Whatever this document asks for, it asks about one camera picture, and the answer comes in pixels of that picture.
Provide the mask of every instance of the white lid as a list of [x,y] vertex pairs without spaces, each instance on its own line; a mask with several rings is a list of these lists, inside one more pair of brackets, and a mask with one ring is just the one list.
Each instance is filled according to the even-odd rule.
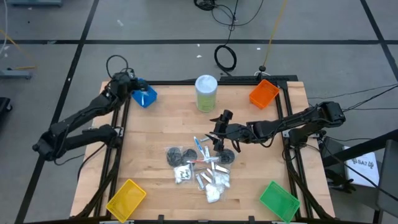
[[202,94],[212,94],[217,90],[217,80],[211,75],[202,75],[197,78],[195,87]]

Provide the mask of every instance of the wooden table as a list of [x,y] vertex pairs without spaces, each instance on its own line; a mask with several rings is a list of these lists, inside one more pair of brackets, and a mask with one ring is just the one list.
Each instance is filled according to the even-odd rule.
[[[288,82],[288,86],[293,113],[307,108],[303,83]],[[166,220],[247,220],[248,216],[254,215],[258,221],[279,220],[259,201],[259,197],[272,180],[290,191],[286,164],[281,156],[281,134],[276,135],[270,148],[241,144],[242,152],[231,169],[231,188],[222,202],[208,203],[197,183],[175,184],[173,170],[165,155],[167,146],[194,148],[193,137],[203,138],[205,133],[212,131],[214,123],[209,119],[218,117],[224,109],[234,114],[230,123],[278,119],[275,101],[259,110],[249,102],[248,96],[254,86],[219,86],[216,109],[202,113],[195,104],[193,85],[153,87],[158,92],[157,101],[144,109],[132,100],[124,132],[117,189],[127,179],[132,179],[147,192],[130,219],[156,220],[158,215],[165,215]],[[283,100],[282,107],[286,116]],[[93,125],[109,124],[111,118],[112,114],[96,118]],[[206,143],[212,149],[211,142]],[[317,147],[314,139],[308,140],[308,144]],[[87,146],[86,157],[100,145]],[[233,149],[230,141],[226,141],[225,146]],[[325,211],[334,216],[320,153],[311,147],[303,148],[301,152],[309,190]],[[102,150],[81,171],[71,215],[80,212],[98,189],[104,155],[105,150]],[[301,213],[306,217],[301,191],[298,187],[297,190],[302,202]],[[106,192],[102,215],[107,199]]]

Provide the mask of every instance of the plastic container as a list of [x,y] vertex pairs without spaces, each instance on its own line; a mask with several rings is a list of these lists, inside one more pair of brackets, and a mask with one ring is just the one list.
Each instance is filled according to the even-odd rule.
[[300,207],[300,201],[275,181],[271,181],[262,193],[260,202],[286,223],[292,221],[294,214]]
[[279,94],[279,89],[267,80],[260,84],[250,93],[250,102],[260,109],[264,109]]
[[195,82],[197,91],[197,108],[210,112],[216,106],[217,80],[211,75],[202,75]]
[[147,94],[142,91],[136,90],[131,94],[131,97],[135,99],[138,105],[142,106],[143,108],[147,108],[154,101],[156,101],[157,93],[151,86],[148,86],[148,91],[146,93]]
[[128,179],[108,204],[106,204],[106,209],[108,209],[119,222],[124,223],[146,195],[147,193],[144,190],[132,180]]

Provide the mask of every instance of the black floor line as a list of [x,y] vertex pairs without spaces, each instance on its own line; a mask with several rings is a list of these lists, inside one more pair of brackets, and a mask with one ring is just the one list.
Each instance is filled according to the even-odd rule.
[[[67,78],[65,79],[65,83],[63,85],[60,98],[58,99],[57,107],[55,108],[55,112],[54,112],[54,115],[52,117],[51,124],[58,122],[58,120],[59,120],[59,118],[61,116],[62,108],[63,108],[63,106],[65,104],[65,100],[67,98],[68,90],[69,90],[70,84],[72,82],[73,75],[75,74],[76,66],[77,66],[77,64],[79,62],[79,59],[80,59],[81,50],[83,49],[84,42],[85,42],[85,40],[87,38],[87,35],[88,35],[88,31],[90,29],[91,23],[93,22],[93,18],[94,18],[95,11],[96,11],[96,8],[97,8],[97,5],[98,5],[98,1],[99,0],[94,0],[93,5],[92,5],[91,10],[90,10],[90,13],[88,14],[88,18],[87,18],[87,21],[86,21],[86,24],[85,24],[85,28],[83,29],[83,33],[81,34],[81,37],[80,37],[80,40],[79,40],[79,43],[78,43],[78,47],[76,49],[75,56],[74,56],[74,58],[72,60],[72,64],[70,65],[70,69],[69,69]],[[44,166],[44,162],[45,161],[44,161],[44,159],[42,157],[39,157],[37,159],[34,172],[32,174],[32,177],[30,178],[30,182],[29,182],[29,185],[27,187],[26,193],[24,195],[24,199],[22,200],[21,207],[19,208],[15,223],[23,223],[24,220],[25,220],[26,214],[27,214],[28,209],[29,209],[30,202],[32,201],[33,194],[35,192],[37,183],[39,181],[40,173],[41,173],[41,171],[43,169],[43,166]]]
[[383,49],[384,55],[387,58],[387,61],[391,67],[391,70],[392,70],[394,76],[396,77],[396,79],[398,80],[398,67],[397,67],[396,61],[395,61],[394,57],[392,56],[391,51],[388,48],[388,45],[387,45],[386,41],[384,40],[383,35],[381,34],[381,31],[379,29],[379,26],[376,23],[376,20],[373,17],[371,9],[369,8],[366,0],[361,0],[361,4],[362,4],[363,9],[365,10],[366,15],[368,16],[369,22],[372,25],[373,31],[376,34],[377,39],[380,41],[381,48]]
[[[80,40],[14,40],[17,44],[79,44]],[[144,45],[144,44],[223,44],[224,39],[174,39],[174,40],[85,40],[84,44],[98,45]],[[268,44],[268,39],[238,39],[229,40],[230,44]],[[281,40],[272,44],[297,45],[372,45],[381,43],[398,45],[398,40]]]

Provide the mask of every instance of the yellow bin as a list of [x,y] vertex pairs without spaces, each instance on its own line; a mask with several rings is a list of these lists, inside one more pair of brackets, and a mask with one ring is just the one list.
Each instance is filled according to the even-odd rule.
[[128,179],[113,198],[106,204],[108,209],[121,223],[124,223],[142,202],[147,193],[136,183]]

